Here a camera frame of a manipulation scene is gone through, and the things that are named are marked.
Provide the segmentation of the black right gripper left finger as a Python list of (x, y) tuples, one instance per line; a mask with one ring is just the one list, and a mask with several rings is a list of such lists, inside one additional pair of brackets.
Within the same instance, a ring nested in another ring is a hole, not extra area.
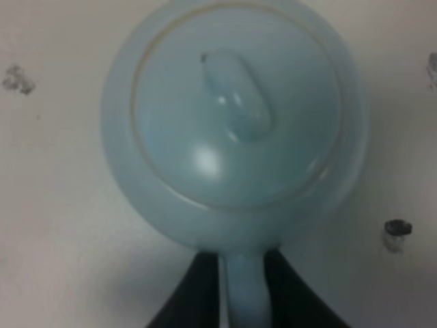
[(149, 328), (220, 327), (219, 257), (199, 252)]

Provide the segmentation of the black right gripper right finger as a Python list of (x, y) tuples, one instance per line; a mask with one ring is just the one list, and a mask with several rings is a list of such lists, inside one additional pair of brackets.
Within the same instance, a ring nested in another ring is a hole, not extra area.
[(273, 327), (348, 327), (301, 279), (280, 251), (266, 253), (264, 271), (272, 302)]

